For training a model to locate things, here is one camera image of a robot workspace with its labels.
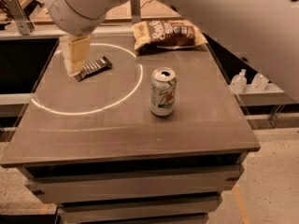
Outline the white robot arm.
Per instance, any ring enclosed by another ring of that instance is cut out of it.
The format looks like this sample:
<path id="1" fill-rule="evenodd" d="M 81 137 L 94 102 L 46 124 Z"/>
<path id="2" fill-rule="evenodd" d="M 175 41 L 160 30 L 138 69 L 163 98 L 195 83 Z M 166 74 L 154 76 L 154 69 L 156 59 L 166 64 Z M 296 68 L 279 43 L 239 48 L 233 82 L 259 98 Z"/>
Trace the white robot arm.
<path id="1" fill-rule="evenodd" d="M 54 23 L 89 35 L 106 13 L 129 0 L 45 0 Z M 156 0 L 174 9 L 249 66 L 299 99 L 297 0 Z"/>

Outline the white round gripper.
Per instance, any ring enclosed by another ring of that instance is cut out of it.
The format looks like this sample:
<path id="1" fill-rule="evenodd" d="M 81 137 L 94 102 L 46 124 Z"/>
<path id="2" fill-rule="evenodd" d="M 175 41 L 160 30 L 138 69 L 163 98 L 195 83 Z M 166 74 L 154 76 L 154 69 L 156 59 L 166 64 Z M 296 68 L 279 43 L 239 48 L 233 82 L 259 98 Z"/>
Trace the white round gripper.
<path id="1" fill-rule="evenodd" d="M 113 8 L 129 0 L 45 0 L 53 22 L 64 32 L 77 37 L 59 38 L 64 66 L 71 76 L 78 73 L 85 62 L 91 45 L 88 36 L 105 20 Z"/>

